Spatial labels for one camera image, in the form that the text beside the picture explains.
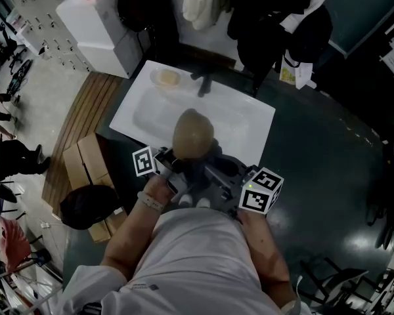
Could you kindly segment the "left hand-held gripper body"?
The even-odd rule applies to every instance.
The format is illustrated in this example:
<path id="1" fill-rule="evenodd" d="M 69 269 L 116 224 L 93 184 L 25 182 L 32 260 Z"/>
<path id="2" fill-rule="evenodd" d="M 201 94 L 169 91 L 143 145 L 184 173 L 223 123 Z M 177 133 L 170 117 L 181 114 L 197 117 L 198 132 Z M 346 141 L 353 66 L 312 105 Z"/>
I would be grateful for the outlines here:
<path id="1" fill-rule="evenodd" d="M 132 153 L 135 173 L 138 177 L 159 175 L 167 180 L 167 185 L 174 193 L 172 202 L 177 203 L 188 190 L 181 161 L 173 155 L 172 148 L 156 150 L 147 146 Z"/>

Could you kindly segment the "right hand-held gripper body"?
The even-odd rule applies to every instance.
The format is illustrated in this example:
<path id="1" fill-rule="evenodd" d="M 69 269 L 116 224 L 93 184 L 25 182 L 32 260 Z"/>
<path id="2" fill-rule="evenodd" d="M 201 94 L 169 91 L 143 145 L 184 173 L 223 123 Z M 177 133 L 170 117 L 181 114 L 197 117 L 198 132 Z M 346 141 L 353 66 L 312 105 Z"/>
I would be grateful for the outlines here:
<path id="1" fill-rule="evenodd" d="M 277 201 L 284 179 L 266 167 L 247 166 L 232 156 L 219 156 L 205 164 L 204 174 L 217 189 L 210 202 L 218 211 L 237 219 L 243 209 L 265 216 Z"/>

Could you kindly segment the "person's left hand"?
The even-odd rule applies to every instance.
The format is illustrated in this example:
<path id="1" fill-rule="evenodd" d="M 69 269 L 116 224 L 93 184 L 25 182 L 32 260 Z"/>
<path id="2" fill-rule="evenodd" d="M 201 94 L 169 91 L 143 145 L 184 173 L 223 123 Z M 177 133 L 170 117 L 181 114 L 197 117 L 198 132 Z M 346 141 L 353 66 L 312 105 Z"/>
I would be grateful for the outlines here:
<path id="1" fill-rule="evenodd" d="M 146 183 L 143 192 L 164 207 L 173 199 L 174 192 L 169 188 L 166 179 L 154 175 Z"/>

